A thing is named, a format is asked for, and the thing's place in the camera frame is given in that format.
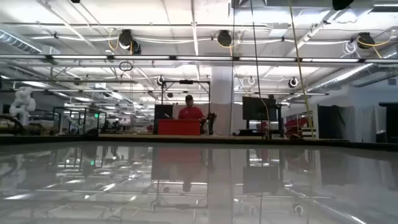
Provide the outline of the person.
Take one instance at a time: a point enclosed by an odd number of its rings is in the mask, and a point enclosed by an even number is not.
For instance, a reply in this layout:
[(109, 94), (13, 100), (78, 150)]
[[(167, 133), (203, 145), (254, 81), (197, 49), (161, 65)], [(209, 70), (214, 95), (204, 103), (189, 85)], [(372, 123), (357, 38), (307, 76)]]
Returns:
[(202, 110), (194, 105), (194, 100), (192, 95), (187, 95), (185, 97), (186, 106), (181, 109), (178, 113), (178, 119), (198, 119), (203, 120), (205, 117)]

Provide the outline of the red cabinet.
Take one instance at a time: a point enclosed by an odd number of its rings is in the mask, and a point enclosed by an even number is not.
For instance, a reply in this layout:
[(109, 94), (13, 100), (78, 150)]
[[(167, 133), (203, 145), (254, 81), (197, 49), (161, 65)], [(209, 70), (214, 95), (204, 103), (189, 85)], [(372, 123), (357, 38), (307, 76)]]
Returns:
[(201, 134), (200, 120), (160, 119), (159, 135), (199, 136)]

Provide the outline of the white square pillar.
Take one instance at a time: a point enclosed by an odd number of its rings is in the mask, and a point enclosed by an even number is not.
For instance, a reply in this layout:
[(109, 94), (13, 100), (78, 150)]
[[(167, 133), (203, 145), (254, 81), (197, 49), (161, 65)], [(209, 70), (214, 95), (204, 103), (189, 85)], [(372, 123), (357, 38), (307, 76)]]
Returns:
[(211, 69), (210, 95), (211, 110), (216, 114), (214, 132), (219, 136), (229, 136), (233, 100), (232, 67), (213, 67)]

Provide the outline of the black computer monitor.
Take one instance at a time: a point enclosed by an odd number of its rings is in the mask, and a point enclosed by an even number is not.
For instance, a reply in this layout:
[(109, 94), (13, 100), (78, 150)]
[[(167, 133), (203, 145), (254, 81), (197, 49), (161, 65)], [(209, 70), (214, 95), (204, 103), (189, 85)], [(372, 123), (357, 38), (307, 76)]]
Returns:
[(172, 119), (173, 106), (172, 105), (155, 105), (154, 108), (154, 134), (158, 134), (159, 120)]

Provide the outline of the black wide television screen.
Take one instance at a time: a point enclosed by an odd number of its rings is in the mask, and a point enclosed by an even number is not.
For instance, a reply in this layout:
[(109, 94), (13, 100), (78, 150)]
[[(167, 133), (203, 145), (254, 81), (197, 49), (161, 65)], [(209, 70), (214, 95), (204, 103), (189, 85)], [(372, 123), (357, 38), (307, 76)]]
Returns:
[(244, 120), (277, 121), (277, 104), (275, 99), (243, 97)]

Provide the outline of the long ceiling light strip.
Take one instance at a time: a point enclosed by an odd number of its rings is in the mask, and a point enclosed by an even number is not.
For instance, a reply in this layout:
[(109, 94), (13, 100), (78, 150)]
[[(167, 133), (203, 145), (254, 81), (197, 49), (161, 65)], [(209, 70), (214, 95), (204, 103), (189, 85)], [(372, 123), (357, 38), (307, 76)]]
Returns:
[[(223, 56), (175, 56), (175, 55), (22, 55), (0, 54), (0, 59), (32, 60), (187, 60), (223, 62), (298, 62), (293, 57), (223, 57)], [(301, 62), (315, 63), (398, 63), (393, 58), (299, 58)]]

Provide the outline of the red equipment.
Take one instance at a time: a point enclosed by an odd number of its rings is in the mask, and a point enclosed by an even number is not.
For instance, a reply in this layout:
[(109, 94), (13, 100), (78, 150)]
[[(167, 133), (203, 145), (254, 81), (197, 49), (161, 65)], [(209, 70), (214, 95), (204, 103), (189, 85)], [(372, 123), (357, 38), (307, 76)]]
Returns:
[(285, 135), (291, 136), (293, 134), (298, 135), (300, 137), (303, 136), (302, 128), (305, 127), (308, 123), (308, 119), (306, 117), (291, 119), (284, 124), (285, 127)]

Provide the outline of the black curtain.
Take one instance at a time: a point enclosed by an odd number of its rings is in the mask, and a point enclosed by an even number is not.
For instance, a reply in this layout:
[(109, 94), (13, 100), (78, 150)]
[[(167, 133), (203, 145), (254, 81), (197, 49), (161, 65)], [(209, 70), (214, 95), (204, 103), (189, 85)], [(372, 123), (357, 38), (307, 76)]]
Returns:
[(343, 139), (345, 121), (343, 108), (318, 106), (318, 135), (320, 139)]

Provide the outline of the white humanoid robot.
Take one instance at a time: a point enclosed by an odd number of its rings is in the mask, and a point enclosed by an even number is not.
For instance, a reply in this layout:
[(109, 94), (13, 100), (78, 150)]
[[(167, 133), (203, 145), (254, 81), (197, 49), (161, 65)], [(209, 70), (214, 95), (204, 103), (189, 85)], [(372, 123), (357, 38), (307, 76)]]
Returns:
[(29, 113), (36, 109), (36, 101), (32, 97), (34, 89), (29, 86), (22, 86), (15, 92), (15, 99), (12, 102), (9, 112), (12, 116), (19, 116), (19, 122), (26, 126), (29, 122)]

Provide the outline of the black cabinet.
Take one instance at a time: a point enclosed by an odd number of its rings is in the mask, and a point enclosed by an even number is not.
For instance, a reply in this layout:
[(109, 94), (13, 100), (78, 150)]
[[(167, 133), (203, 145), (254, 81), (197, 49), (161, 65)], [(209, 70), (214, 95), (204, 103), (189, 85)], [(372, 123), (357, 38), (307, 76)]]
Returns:
[(386, 109), (386, 139), (388, 143), (398, 144), (398, 103), (379, 103)]

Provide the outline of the black metal gantry frame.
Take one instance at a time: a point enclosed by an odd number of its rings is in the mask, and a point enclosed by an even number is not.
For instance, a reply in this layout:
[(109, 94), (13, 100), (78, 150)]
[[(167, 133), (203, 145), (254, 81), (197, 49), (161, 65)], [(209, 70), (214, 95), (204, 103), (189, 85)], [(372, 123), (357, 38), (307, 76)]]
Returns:
[[(169, 87), (171, 87), (174, 83), (179, 83), (179, 84), (184, 84), (184, 85), (193, 85), (193, 84), (198, 84), (200, 87), (202, 87), (206, 93), (208, 94), (208, 114), (211, 113), (211, 108), (210, 108), (210, 103), (211, 103), (211, 82), (210, 81), (195, 81), (195, 80), (179, 80), (179, 81), (173, 81), (173, 80), (164, 80), (165, 82), (165, 86), (170, 83)], [(168, 88), (166, 87), (161, 87), (161, 104), (164, 104), (164, 93), (168, 93)], [(202, 124), (203, 120), (200, 120), (200, 129), (201, 129), (201, 133), (204, 134), (205, 133), (205, 128), (202, 129), (201, 128), (201, 124)]]

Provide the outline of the black cage frame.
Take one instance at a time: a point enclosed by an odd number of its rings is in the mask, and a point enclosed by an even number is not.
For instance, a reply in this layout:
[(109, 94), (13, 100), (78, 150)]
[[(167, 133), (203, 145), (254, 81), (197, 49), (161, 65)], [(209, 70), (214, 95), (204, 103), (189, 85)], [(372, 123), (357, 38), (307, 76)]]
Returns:
[(59, 135), (99, 135), (107, 112), (96, 107), (55, 106), (52, 110), (55, 133)]

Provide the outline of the silver ventilation duct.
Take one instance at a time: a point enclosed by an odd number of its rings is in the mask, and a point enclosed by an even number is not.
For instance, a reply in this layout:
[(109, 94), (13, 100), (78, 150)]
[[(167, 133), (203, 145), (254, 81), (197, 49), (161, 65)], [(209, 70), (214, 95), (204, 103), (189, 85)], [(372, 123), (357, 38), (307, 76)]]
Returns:
[(326, 80), (321, 80), (311, 85), (307, 89), (307, 92), (326, 90), (345, 85), (359, 78), (372, 75), (373, 73), (385, 72), (388, 68), (398, 68), (398, 60), (388, 60), (387, 63), (365, 63), (354, 68), (339, 70), (326, 77)]

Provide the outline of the ribbed silver ceiling duct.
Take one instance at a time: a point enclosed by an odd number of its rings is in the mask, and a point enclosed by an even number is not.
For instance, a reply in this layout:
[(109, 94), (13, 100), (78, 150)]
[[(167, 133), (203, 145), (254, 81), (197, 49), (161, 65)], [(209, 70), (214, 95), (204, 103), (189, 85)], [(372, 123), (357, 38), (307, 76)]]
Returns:
[(42, 51), (32, 44), (0, 29), (0, 42), (13, 46), (27, 54), (40, 54)]

